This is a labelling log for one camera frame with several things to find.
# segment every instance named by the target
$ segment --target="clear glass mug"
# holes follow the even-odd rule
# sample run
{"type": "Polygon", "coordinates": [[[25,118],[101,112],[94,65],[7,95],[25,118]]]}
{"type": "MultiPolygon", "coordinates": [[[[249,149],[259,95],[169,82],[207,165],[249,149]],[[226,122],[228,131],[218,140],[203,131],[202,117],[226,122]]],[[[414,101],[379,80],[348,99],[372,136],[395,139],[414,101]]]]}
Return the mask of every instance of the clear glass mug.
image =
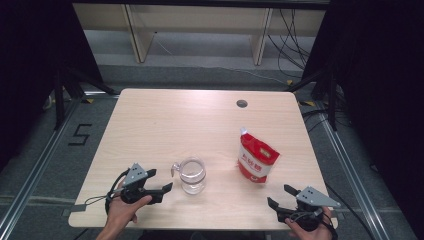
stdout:
{"type": "Polygon", "coordinates": [[[206,184],[206,169],[202,160],[197,157],[189,157],[181,163],[174,163],[171,168],[171,175],[174,172],[180,173],[181,186],[188,194],[198,194],[206,184]]]}

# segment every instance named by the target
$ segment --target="black cable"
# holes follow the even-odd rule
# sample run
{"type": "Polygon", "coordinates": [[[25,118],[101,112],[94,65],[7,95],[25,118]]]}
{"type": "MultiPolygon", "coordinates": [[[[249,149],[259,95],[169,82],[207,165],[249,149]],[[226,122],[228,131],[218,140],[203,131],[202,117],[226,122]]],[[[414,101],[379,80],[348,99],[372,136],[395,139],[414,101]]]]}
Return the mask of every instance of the black cable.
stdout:
{"type": "Polygon", "coordinates": [[[293,58],[291,58],[289,55],[287,55],[287,53],[285,53],[284,51],[282,51],[280,47],[277,46],[277,44],[275,44],[274,40],[272,40],[271,36],[268,35],[268,38],[271,40],[272,44],[275,46],[275,48],[277,48],[278,52],[280,54],[282,54],[284,57],[287,58],[287,60],[289,60],[291,63],[293,63],[294,65],[296,65],[298,68],[300,69],[304,69],[304,67],[302,65],[300,65],[299,63],[297,63],[296,61],[293,60],[293,58]]]}
{"type": "Polygon", "coordinates": [[[293,49],[289,45],[287,45],[287,40],[289,39],[289,35],[286,36],[286,39],[283,39],[283,37],[280,35],[280,39],[283,42],[283,47],[286,46],[288,49],[292,50],[295,53],[299,53],[296,49],[293,49]]]}
{"type": "Polygon", "coordinates": [[[287,32],[288,32],[288,35],[287,36],[290,36],[290,38],[292,39],[292,41],[294,42],[294,44],[296,45],[296,47],[297,47],[297,49],[298,49],[298,51],[296,51],[296,50],[294,50],[294,49],[292,49],[292,48],[290,48],[288,45],[287,45],[287,47],[289,47],[291,50],[293,50],[294,52],[296,52],[296,53],[299,53],[299,54],[303,54],[303,55],[306,55],[307,57],[309,57],[309,52],[308,51],[306,51],[305,49],[303,49],[302,47],[300,47],[300,45],[299,45],[299,43],[298,43],[298,41],[297,41],[297,36],[296,36],[296,32],[295,32],[295,36],[296,37],[293,37],[293,34],[291,33],[291,27],[292,27],[292,25],[293,25],[293,28],[295,29],[295,24],[294,24],[294,10],[292,10],[292,22],[291,22],[291,24],[290,24],[290,27],[288,26],[288,24],[287,24],[287,21],[286,21],[286,19],[284,18],[284,15],[283,15],[283,12],[281,11],[281,9],[280,9],[280,15],[281,15],[281,18],[283,19],[283,22],[284,22],[284,25],[286,25],[286,28],[287,28],[287,32]]]}
{"type": "Polygon", "coordinates": [[[308,118],[307,119],[305,119],[304,121],[303,121],[303,123],[305,123],[305,125],[306,125],[306,122],[308,122],[308,120],[312,117],[313,115],[309,115],[308,116],[308,118]]]}
{"type": "Polygon", "coordinates": [[[337,234],[336,229],[334,229],[334,226],[331,223],[331,220],[330,220],[330,224],[324,222],[323,220],[321,220],[320,223],[322,225],[324,225],[330,231],[330,233],[331,233],[331,240],[337,240],[337,239],[339,239],[339,235],[337,234]]]}
{"type": "Polygon", "coordinates": [[[105,198],[106,198],[106,196],[91,197],[91,198],[89,198],[89,199],[85,200],[84,204],[85,204],[85,205],[91,205],[91,204],[93,204],[93,203],[95,203],[95,202],[98,202],[98,201],[100,201],[100,200],[102,200],[102,199],[105,199],[105,198]],[[90,200],[92,200],[92,199],[96,199],[96,198],[98,198],[96,201],[93,201],[93,202],[87,203],[88,201],[90,201],[90,200]]]}
{"type": "Polygon", "coordinates": [[[87,232],[88,231],[88,228],[86,228],[86,229],[84,229],[84,230],[82,230],[82,232],[80,232],[80,234],[78,234],[75,238],[74,238],[74,240],[77,240],[78,238],[80,238],[85,232],[87,232]]]}
{"type": "Polygon", "coordinates": [[[339,195],[337,194],[337,192],[327,183],[324,181],[325,186],[330,189],[331,192],[334,193],[334,195],[336,195],[336,197],[338,199],[340,199],[341,202],[343,202],[343,204],[349,209],[349,211],[352,212],[352,214],[358,219],[359,223],[364,227],[365,231],[368,233],[368,235],[370,236],[370,238],[372,240],[375,240],[374,236],[372,235],[371,231],[368,229],[368,227],[365,225],[364,221],[362,221],[362,219],[359,217],[359,215],[353,211],[353,209],[350,207],[349,204],[346,203],[346,201],[339,195]]]}
{"type": "Polygon", "coordinates": [[[325,213],[322,213],[322,214],[324,215],[324,217],[326,217],[326,218],[328,219],[328,221],[330,222],[331,226],[333,226],[333,222],[331,221],[330,216],[328,216],[328,215],[327,215],[327,214],[325,214],[325,213]]]}
{"type": "Polygon", "coordinates": [[[326,118],[326,119],[324,119],[324,120],[319,121],[317,124],[315,124],[312,128],[310,128],[310,129],[308,130],[308,133],[310,133],[312,130],[314,130],[314,128],[316,128],[319,124],[321,124],[322,122],[324,122],[324,121],[326,121],[326,120],[328,120],[328,118],[326,118]]]}
{"type": "Polygon", "coordinates": [[[115,192],[115,187],[118,184],[119,180],[123,177],[126,176],[129,173],[130,169],[128,168],[127,170],[125,170],[124,172],[122,172],[119,177],[115,180],[115,182],[113,183],[112,187],[110,188],[110,191],[106,194],[106,201],[105,201],[105,210],[106,210],[106,214],[109,213],[109,204],[112,201],[112,199],[115,197],[112,197],[112,194],[115,192]]]}
{"type": "Polygon", "coordinates": [[[342,125],[342,126],[345,126],[345,127],[348,127],[348,128],[352,128],[352,125],[349,123],[349,125],[347,125],[347,124],[345,124],[345,123],[342,123],[342,122],[340,122],[338,119],[340,119],[340,118],[342,118],[342,117],[336,117],[336,122],[338,123],[338,124],[340,124],[340,125],[342,125]]]}
{"type": "Polygon", "coordinates": [[[328,109],[312,110],[312,111],[309,111],[309,112],[302,113],[302,117],[304,118],[304,117],[315,115],[315,114],[318,114],[318,113],[327,113],[327,111],[328,111],[328,109]]]}
{"type": "Polygon", "coordinates": [[[281,57],[281,54],[282,54],[282,51],[280,51],[280,48],[277,46],[277,44],[275,44],[275,42],[272,40],[272,38],[271,38],[271,36],[269,36],[268,35],[268,38],[271,40],[271,42],[272,42],[272,44],[275,46],[275,48],[277,48],[277,50],[278,50],[278,58],[277,58],[277,64],[278,64],[278,69],[280,70],[280,72],[282,73],[282,74],[284,74],[284,75],[286,75],[287,77],[293,77],[293,78],[301,78],[300,76],[294,76],[294,75],[290,75],[290,74],[288,74],[288,73],[285,73],[282,69],[281,69],[281,66],[280,66],[280,57],[281,57]]]}

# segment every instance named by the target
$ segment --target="hand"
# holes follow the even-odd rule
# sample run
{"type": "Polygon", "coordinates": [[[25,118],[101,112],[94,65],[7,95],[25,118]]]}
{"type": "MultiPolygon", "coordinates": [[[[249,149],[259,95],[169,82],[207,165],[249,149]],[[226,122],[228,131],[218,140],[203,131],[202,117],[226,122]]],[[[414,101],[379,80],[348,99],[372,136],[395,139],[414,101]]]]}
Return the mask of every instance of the hand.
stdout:
{"type": "MultiPolygon", "coordinates": [[[[330,224],[331,211],[328,207],[322,207],[324,214],[323,221],[327,224],[330,224]]],[[[323,224],[319,224],[318,228],[312,232],[307,232],[303,230],[296,222],[292,222],[289,218],[286,218],[285,223],[293,230],[291,233],[292,236],[298,237],[301,240],[331,240],[331,232],[323,224]]]]}
{"type": "Polygon", "coordinates": [[[135,213],[138,209],[148,204],[152,200],[152,196],[144,196],[135,203],[127,204],[119,197],[120,193],[116,193],[109,204],[109,213],[106,225],[97,236],[98,240],[116,239],[124,230],[130,221],[137,222],[135,213]]]}

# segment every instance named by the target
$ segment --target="snack bag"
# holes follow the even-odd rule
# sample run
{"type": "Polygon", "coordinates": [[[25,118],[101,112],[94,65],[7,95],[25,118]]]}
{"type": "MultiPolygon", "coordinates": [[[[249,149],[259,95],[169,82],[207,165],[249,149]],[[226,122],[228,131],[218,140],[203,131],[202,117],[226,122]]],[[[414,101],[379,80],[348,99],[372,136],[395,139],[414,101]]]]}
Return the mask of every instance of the snack bag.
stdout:
{"type": "Polygon", "coordinates": [[[240,131],[239,169],[250,181],[264,183],[280,153],[247,133],[245,128],[240,131]]]}

